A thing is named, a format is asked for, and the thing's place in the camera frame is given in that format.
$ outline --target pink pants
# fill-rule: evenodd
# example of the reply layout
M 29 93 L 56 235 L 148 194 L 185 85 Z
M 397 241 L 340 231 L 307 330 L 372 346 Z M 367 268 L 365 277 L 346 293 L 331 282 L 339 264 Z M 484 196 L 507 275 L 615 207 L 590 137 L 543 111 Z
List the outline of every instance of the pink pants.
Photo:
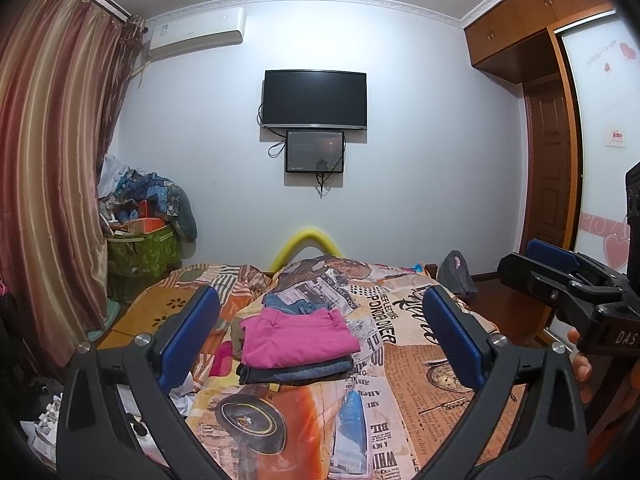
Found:
M 294 316 L 265 307 L 240 323 L 244 329 L 242 364 L 285 368 L 328 361 L 360 351 L 338 310 L 321 308 Z

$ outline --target folded jeans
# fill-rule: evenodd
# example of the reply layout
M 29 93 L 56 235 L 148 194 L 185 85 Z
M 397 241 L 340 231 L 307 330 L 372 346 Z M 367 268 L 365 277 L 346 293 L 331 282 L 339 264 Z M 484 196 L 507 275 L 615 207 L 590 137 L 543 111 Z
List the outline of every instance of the folded jeans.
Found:
M 268 292 L 262 298 L 262 304 L 271 308 L 284 312 L 285 314 L 313 314 L 320 308 L 328 308 L 327 303 L 311 303 L 307 300 L 297 300 L 292 304 L 282 301 L 276 294 Z
M 236 373 L 240 384 L 277 383 L 287 386 L 305 386 L 317 381 L 347 378 L 353 371 L 351 356 L 330 359 L 311 365 L 290 366 L 265 370 L 238 365 Z

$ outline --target orange box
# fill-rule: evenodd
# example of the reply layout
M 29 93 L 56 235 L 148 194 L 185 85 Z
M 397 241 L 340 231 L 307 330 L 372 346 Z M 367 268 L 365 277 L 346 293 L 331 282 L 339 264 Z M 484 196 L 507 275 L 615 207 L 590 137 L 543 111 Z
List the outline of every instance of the orange box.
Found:
M 146 200 L 138 202 L 138 218 L 149 218 L 149 202 Z
M 165 225 L 161 218 L 137 218 L 129 221 L 127 231 L 130 234 L 147 234 L 162 229 Z

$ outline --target finger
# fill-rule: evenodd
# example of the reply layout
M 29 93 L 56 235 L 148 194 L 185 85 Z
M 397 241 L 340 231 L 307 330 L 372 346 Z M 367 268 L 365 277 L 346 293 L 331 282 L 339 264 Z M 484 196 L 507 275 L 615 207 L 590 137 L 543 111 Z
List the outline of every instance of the finger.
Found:
M 587 356 L 584 354 L 578 354 L 572 362 L 574 370 L 577 370 L 579 367 L 586 366 L 588 364 L 589 364 L 589 360 L 587 359 Z
M 569 340 L 569 343 L 575 345 L 578 342 L 578 339 L 580 339 L 580 333 L 575 328 L 572 328 L 567 334 L 567 339 Z
M 620 415 L 624 415 L 626 412 L 629 412 L 638 401 L 638 395 L 640 395 L 640 390 L 631 390 L 628 395 L 625 397 L 625 400 L 620 405 Z
M 585 384 L 580 384 L 580 398 L 583 404 L 591 402 L 591 399 L 593 399 L 593 390 Z
M 572 363 L 572 367 L 574 368 L 575 378 L 581 383 L 591 377 L 591 363 L 584 355 L 578 354 Z
M 631 387 L 640 390 L 640 359 L 636 361 L 633 370 L 631 370 Z

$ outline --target wall-mounted tv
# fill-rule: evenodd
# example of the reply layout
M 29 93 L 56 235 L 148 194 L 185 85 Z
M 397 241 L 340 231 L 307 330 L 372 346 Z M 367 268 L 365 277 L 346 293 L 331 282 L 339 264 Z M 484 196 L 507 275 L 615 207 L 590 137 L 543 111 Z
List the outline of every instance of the wall-mounted tv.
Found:
M 262 126 L 366 130 L 367 74 L 267 70 Z

